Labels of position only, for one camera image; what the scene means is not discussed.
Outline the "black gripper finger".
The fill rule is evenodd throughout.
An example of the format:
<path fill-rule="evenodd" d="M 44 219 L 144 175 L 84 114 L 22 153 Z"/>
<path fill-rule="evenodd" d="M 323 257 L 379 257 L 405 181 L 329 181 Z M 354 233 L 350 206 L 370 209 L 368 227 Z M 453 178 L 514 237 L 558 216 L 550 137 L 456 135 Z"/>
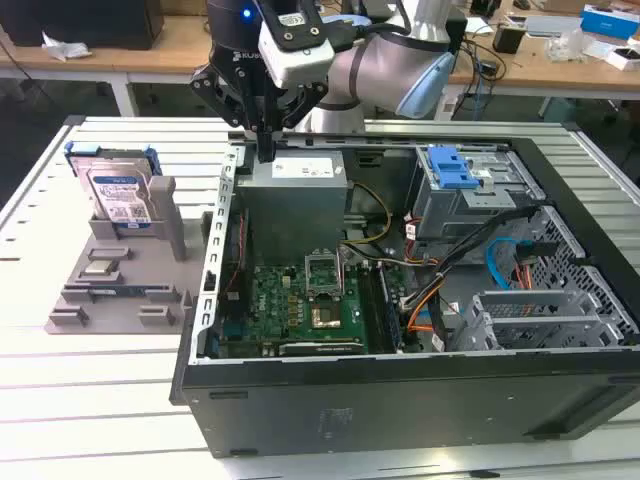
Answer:
<path fill-rule="evenodd" d="M 284 90 L 266 87 L 266 161 L 275 158 L 276 145 L 284 129 L 295 127 L 326 95 L 327 85 L 312 82 Z"/>
<path fill-rule="evenodd" d="M 232 66 L 224 77 L 209 64 L 191 79 L 192 91 L 231 127 L 242 127 L 256 145 L 261 163 L 268 162 L 268 132 L 264 105 L 254 87 L 255 75 L 246 65 Z"/>

